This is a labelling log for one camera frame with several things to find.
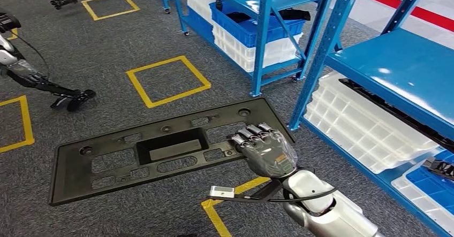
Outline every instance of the gray carpet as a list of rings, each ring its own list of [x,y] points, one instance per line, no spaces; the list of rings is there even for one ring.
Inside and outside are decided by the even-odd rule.
[[[210,186],[238,186],[256,177],[244,161],[237,161],[59,207],[47,204],[52,160],[59,144],[249,98],[250,81],[200,37],[183,36],[175,11],[164,14],[160,0],[133,1],[140,11],[93,21],[80,3],[57,11],[49,0],[0,0],[2,7],[20,19],[19,34],[41,51],[49,68],[30,48],[14,40],[30,62],[50,72],[56,82],[98,93],[81,112],[68,113],[49,109],[54,98],[46,93],[23,88],[10,79],[0,81],[0,101],[27,96],[36,140],[31,146],[0,154],[0,236],[218,236],[200,205]],[[101,16],[119,12],[116,3],[122,1],[109,0],[107,7],[98,1],[93,6]],[[350,20],[342,40],[348,46],[376,34]],[[180,55],[212,87],[146,108],[125,71]],[[139,81],[153,98],[198,86],[184,68],[179,68],[181,76],[173,74],[177,66],[144,71],[138,74]],[[301,84],[285,79],[262,90],[284,121],[289,119]],[[16,109],[0,107],[2,145],[21,140]],[[361,206],[385,236],[435,236],[315,134],[302,127],[295,136],[300,165],[316,168],[321,179]],[[112,165],[99,161],[98,166],[96,170]],[[277,204],[224,202],[215,208],[233,236],[311,236]]]

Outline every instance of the robot stand base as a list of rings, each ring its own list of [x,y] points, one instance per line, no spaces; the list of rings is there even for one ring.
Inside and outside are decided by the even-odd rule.
[[[227,140],[212,143],[207,137],[207,131],[212,128],[239,122],[246,125],[266,122],[294,143],[285,124],[264,98],[124,129],[59,146],[55,153],[49,203],[61,205],[83,200],[242,159],[244,157],[235,150],[234,143]],[[101,156],[112,156],[114,152],[124,150],[129,150],[131,157],[134,156],[133,164],[93,172],[95,160],[103,160]],[[207,158],[207,152],[216,152],[220,156]],[[193,163],[165,169],[168,163],[185,159],[191,159]],[[105,185],[95,186],[95,182],[105,182]]]

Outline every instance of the yellow floor marking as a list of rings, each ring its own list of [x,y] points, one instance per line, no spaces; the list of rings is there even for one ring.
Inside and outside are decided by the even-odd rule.
[[[17,28],[14,28],[11,30],[13,34],[11,34],[11,37],[8,37],[7,40],[14,40],[17,38]]]
[[[0,147],[0,153],[9,151],[12,149],[16,149],[25,145],[30,145],[35,142],[35,139],[33,138],[33,131],[32,131],[32,122],[30,121],[30,114],[28,112],[28,104],[27,104],[27,98],[25,95],[22,95],[20,97],[0,102],[0,106],[4,106],[13,102],[19,102],[20,103],[20,110],[22,114],[22,124],[24,126],[24,133],[25,133],[25,141],[14,143],[11,145],[8,145],[6,147]]]
[[[128,11],[124,11],[124,12],[118,12],[118,13],[115,13],[115,14],[112,14],[112,15],[98,17],[96,15],[96,13],[92,10],[90,5],[88,5],[88,2],[90,2],[90,1],[94,1],[94,0],[84,0],[81,3],[87,9],[88,13],[90,13],[90,15],[92,16],[93,20],[112,18],[112,17],[118,16],[118,15],[127,14],[127,13],[130,13],[130,12],[134,12],[134,11],[140,10],[139,7],[132,0],[126,0],[129,3],[129,5],[131,7],[133,7],[132,10],[128,10]]]
[[[201,87],[197,87],[195,89],[185,91],[184,93],[177,94],[177,95],[162,99],[160,101],[152,102],[150,100],[150,97],[148,97],[148,95],[145,93],[145,90],[143,89],[142,85],[139,83],[139,80],[135,77],[134,74],[136,72],[139,72],[142,70],[147,70],[152,67],[161,66],[161,65],[164,65],[164,64],[167,64],[170,62],[176,62],[178,60],[181,60],[186,65],[186,67],[189,68],[189,70],[195,75],[195,77],[197,77],[197,79],[199,79],[199,81],[202,82],[203,85]],[[177,100],[177,99],[180,99],[180,98],[183,98],[183,97],[186,97],[186,96],[189,96],[189,95],[192,95],[192,94],[198,93],[200,91],[211,88],[211,83],[197,70],[197,68],[194,67],[194,65],[192,65],[192,63],[185,56],[178,56],[178,57],[175,57],[172,59],[163,60],[161,62],[153,63],[153,64],[150,64],[147,66],[138,67],[133,70],[126,71],[126,74],[130,78],[132,85],[134,85],[134,88],[137,90],[137,92],[139,93],[143,102],[145,103],[145,105],[148,108],[153,108],[153,107],[162,105],[164,103],[172,102],[174,100]]]
[[[244,183],[240,186],[235,187],[235,194],[243,193],[249,189],[252,189],[258,185],[261,185],[262,183],[264,183],[268,180],[269,180],[269,178],[267,178],[267,177],[255,178],[254,180],[251,180],[247,183]],[[213,223],[213,225],[216,228],[219,235],[221,237],[232,237],[229,230],[227,229],[227,227],[225,227],[224,223],[222,222],[222,219],[219,217],[216,210],[214,209],[214,205],[219,204],[221,202],[222,201],[220,201],[220,200],[206,200],[206,201],[203,201],[201,204],[202,204],[202,208],[207,213],[208,218]]]

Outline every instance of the robotic hand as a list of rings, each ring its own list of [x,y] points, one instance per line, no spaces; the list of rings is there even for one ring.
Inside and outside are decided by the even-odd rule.
[[[212,186],[209,198],[239,202],[283,202],[284,210],[317,237],[382,237],[360,207],[314,173],[297,168],[297,154],[282,133],[266,123],[249,125],[231,137],[249,168],[271,182],[252,196]],[[284,200],[272,199],[284,189]]]
[[[21,27],[19,21],[0,8],[0,33]],[[68,111],[76,111],[96,93],[92,90],[72,90],[64,88],[48,80],[47,76],[29,64],[19,50],[0,35],[0,75],[8,76],[17,83],[28,88],[49,91],[59,98],[51,105],[56,108],[70,100]]]

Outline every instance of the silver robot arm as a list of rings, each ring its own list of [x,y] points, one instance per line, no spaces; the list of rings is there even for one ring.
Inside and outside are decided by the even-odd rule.
[[[301,170],[288,177],[283,186],[295,198],[323,193],[332,186],[314,173]],[[380,237],[378,227],[367,219],[359,206],[340,191],[301,203],[284,203],[284,210],[299,225],[319,237]]]
[[[222,192],[218,192],[221,189],[217,186],[211,188],[211,198],[284,202],[287,214],[317,237],[382,237],[378,227],[362,214],[359,206],[314,173],[297,168],[297,154],[280,131],[265,123],[249,125],[240,129],[231,140],[245,155],[249,168],[278,182],[288,198],[279,201],[270,199],[269,195],[266,199],[235,197],[233,188],[230,188],[230,195],[225,195],[228,188],[220,187]]]

